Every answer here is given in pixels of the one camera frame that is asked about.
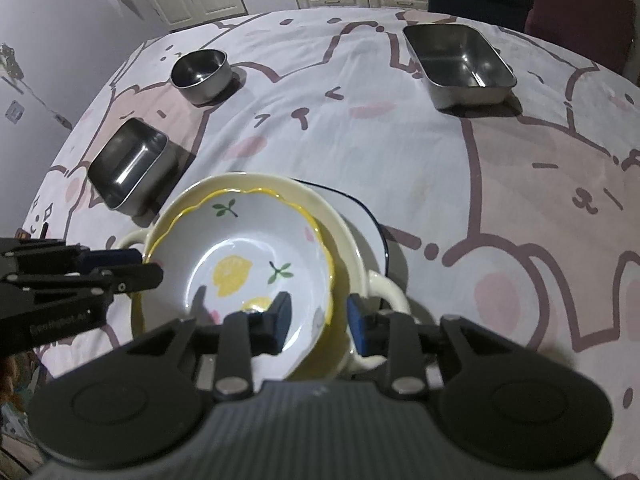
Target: drawer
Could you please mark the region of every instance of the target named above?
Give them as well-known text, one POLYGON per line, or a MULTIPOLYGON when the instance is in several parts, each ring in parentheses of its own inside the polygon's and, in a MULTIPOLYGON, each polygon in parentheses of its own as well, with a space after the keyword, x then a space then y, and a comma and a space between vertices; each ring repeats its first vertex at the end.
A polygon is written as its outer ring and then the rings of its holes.
POLYGON ((429 0, 369 0, 371 7, 399 7, 401 9, 427 10, 429 0))
POLYGON ((300 9, 314 7, 369 7, 369 0, 298 0, 300 9))

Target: screw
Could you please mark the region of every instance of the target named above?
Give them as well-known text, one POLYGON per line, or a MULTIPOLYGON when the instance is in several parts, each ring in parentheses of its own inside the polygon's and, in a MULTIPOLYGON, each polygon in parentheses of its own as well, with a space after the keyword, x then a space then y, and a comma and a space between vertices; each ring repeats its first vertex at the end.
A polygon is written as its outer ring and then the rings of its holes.
POLYGON ((398 377, 391 387, 400 395, 414 395, 424 388, 424 381, 417 377, 398 377))
POLYGON ((223 395, 241 394, 249 387, 249 383, 242 377, 225 377, 216 382, 216 390, 223 395))

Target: wall outlet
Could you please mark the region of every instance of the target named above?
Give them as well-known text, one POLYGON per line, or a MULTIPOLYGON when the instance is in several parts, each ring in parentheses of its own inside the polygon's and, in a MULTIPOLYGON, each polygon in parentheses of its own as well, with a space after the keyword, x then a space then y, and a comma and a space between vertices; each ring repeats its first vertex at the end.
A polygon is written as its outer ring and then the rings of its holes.
POLYGON ((24 106, 22 106, 18 101, 13 101, 9 105, 9 109, 5 112, 4 116, 13 124, 17 124, 23 113, 24 106))

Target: square metal container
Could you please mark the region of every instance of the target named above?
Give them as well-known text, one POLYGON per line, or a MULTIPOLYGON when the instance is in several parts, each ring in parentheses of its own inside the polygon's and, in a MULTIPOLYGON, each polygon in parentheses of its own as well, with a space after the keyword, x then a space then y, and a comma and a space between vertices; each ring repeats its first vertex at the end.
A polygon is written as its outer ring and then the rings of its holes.
POLYGON ((457 23, 409 25, 404 36, 425 73, 433 105, 493 105, 518 82, 486 38, 457 23))
POLYGON ((109 209, 136 216, 177 163, 164 133, 129 119, 95 157, 88 176, 109 209))

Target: maroon chair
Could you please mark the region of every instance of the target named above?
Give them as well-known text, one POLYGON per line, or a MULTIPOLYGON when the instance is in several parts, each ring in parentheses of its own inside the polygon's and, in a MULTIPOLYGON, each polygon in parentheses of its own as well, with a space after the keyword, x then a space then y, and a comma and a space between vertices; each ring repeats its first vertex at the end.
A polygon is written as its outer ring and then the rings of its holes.
POLYGON ((620 74, 634 38, 632 0, 534 0, 525 32, 620 74))

